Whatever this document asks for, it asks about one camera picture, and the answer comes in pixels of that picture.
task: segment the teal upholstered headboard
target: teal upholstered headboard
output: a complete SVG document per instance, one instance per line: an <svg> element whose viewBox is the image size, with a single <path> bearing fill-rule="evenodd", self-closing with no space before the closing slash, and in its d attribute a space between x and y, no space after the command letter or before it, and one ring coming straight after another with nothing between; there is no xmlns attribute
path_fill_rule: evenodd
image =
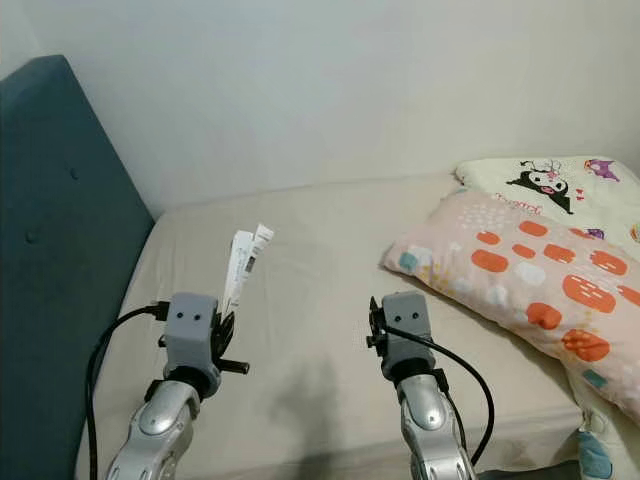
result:
<svg viewBox="0 0 640 480"><path fill-rule="evenodd" d="M72 478L86 362L153 220L64 57L0 95L0 477Z"/></svg>

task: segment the paper tag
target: paper tag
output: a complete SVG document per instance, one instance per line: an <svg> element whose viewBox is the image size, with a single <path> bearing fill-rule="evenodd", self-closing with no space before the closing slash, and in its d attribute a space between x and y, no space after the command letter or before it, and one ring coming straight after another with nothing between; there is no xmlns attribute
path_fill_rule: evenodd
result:
<svg viewBox="0 0 640 480"><path fill-rule="evenodd" d="M273 238L273 232L262 224L256 233L239 230L233 237L227 279L222 301L222 318L226 318L239 304L244 282L249 278L258 255Z"/></svg>

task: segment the mattress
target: mattress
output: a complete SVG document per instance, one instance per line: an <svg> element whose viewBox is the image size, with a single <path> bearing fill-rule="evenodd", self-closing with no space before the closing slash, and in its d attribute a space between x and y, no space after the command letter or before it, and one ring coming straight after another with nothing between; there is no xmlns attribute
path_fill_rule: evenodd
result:
<svg viewBox="0 0 640 480"><path fill-rule="evenodd" d="M122 307L189 291L222 296L230 241L262 222L276 235L242 294L223 374L195 422L178 478L409 477L393 385L367 349L368 303L425 288L379 261L403 231L458 186L450 175L314 186L216 201L164 214L139 259ZM472 363L496 404L494 436L478 464L526 470L575 458L582 417L561 365L514 335L424 291L434 339ZM147 386L160 378L163 324L140 318L114 335L96 391L101 475L126 439ZM480 388L438 357L470 449L486 424ZM87 477L86 442L77 475Z"/></svg>

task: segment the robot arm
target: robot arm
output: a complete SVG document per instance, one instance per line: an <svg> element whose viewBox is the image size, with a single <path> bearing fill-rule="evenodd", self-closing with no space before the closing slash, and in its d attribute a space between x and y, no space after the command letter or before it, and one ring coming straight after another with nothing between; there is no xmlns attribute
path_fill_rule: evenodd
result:
<svg viewBox="0 0 640 480"><path fill-rule="evenodd" d="M173 296L165 334L164 380L154 380L129 426L126 443L107 480L171 480L191 444L200 403L216 393L221 371L248 373L249 364L220 358L233 336L234 316L220 321L215 298L191 293Z"/></svg>
<svg viewBox="0 0 640 480"><path fill-rule="evenodd" d="M441 391L442 370L434 369L431 351L415 342L386 333L395 328L431 341L424 297L407 292L388 295L378 308L371 299L369 347L382 357L382 373L394 382L400 401L401 430L411 450L414 480L475 480L466 450L456 436L453 407Z"/></svg>

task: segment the pink pillowcase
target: pink pillowcase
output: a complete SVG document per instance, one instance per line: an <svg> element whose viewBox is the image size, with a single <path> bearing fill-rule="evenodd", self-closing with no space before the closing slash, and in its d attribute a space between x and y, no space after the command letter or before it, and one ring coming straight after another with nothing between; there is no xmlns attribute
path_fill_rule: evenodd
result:
<svg viewBox="0 0 640 480"><path fill-rule="evenodd" d="M640 424L640 264L619 248L465 191L384 264L558 358Z"/></svg>

